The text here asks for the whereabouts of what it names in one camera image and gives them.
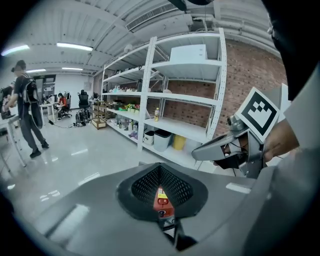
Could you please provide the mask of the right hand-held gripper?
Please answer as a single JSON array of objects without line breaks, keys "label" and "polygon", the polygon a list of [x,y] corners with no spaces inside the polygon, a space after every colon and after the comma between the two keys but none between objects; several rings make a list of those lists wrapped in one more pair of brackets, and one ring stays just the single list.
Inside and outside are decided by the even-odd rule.
[{"label": "right hand-held gripper", "polygon": [[227,118],[229,132],[195,148],[197,161],[215,161],[222,169],[238,169],[256,179],[265,168],[265,140],[281,113],[281,89],[251,89],[237,112]]}]

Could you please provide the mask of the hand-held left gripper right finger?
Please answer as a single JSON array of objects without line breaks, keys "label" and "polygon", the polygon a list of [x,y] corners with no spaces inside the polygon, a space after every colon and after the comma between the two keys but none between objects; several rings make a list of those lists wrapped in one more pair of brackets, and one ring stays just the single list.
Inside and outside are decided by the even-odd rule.
[{"label": "hand-held left gripper right finger", "polygon": [[183,233],[197,242],[203,240],[231,216],[256,182],[253,178],[239,175],[208,173],[175,163],[165,162],[164,164],[199,180],[208,190],[207,201],[199,213],[179,221]]}]

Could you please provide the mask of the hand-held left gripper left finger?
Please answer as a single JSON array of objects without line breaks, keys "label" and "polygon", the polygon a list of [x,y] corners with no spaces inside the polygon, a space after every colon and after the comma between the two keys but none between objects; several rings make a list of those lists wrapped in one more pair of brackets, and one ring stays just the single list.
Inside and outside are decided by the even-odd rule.
[{"label": "hand-held left gripper left finger", "polygon": [[175,248],[156,222],[131,217],[116,190],[140,165],[92,179],[65,195],[34,221],[35,229],[68,256],[171,256]]}]

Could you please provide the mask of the person's right hand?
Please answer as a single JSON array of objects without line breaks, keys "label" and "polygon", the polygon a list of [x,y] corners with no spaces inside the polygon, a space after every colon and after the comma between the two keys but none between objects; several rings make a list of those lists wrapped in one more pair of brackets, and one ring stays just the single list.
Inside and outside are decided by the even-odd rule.
[{"label": "person's right hand", "polygon": [[263,158],[269,162],[274,157],[286,154],[299,147],[299,142],[286,119],[278,122],[270,131],[264,142]]}]

